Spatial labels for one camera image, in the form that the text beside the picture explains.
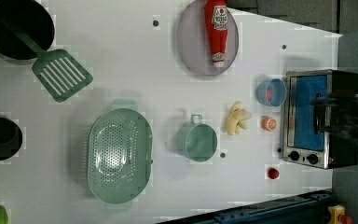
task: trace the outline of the blue bowl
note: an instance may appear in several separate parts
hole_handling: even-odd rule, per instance
[[[267,99],[267,91],[271,91],[272,99]],[[264,81],[257,87],[257,100],[262,105],[281,106],[286,99],[287,89],[284,82],[278,78]]]

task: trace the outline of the white table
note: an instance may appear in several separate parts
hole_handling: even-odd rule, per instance
[[[332,187],[332,171],[279,158],[280,133],[266,133],[259,123],[262,116],[280,121],[281,112],[259,104],[255,88],[288,70],[337,68],[339,35],[231,9],[240,29],[234,65],[217,77],[196,76],[184,67],[174,35],[190,2],[42,2],[56,15],[54,48],[78,58],[94,81],[57,104],[30,64],[0,58],[0,115],[25,134],[18,155],[0,162],[0,203],[10,223],[154,223]],[[152,26],[154,18],[159,28]],[[151,179],[125,209],[95,198],[86,176],[91,126],[117,98],[138,102],[154,136]],[[238,100],[253,118],[248,130],[229,136],[221,127]],[[175,134],[193,113],[218,133],[218,149],[205,163],[175,151]],[[270,166],[280,171],[279,179],[266,178]]]

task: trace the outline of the yellow object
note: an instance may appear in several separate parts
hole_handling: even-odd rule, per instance
[[[245,120],[252,117],[251,113],[240,109],[241,104],[241,102],[235,103],[235,105],[231,107],[230,114],[227,117],[226,130],[229,135],[240,133],[241,129],[247,129]]]
[[[345,207],[342,205],[336,205],[333,207],[328,207],[328,210],[331,214],[331,219],[328,224],[343,224],[342,222],[338,221],[338,217],[341,215],[345,215]]]

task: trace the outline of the measuring cup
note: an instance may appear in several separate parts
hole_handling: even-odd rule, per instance
[[[212,127],[202,123],[202,115],[191,115],[191,122],[179,130],[176,145],[191,160],[207,161],[216,151],[217,135]]]

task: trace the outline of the ketchup bottle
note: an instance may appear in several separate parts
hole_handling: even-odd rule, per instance
[[[205,26],[208,33],[213,65],[225,65],[228,12],[225,0],[208,0],[205,4]]]

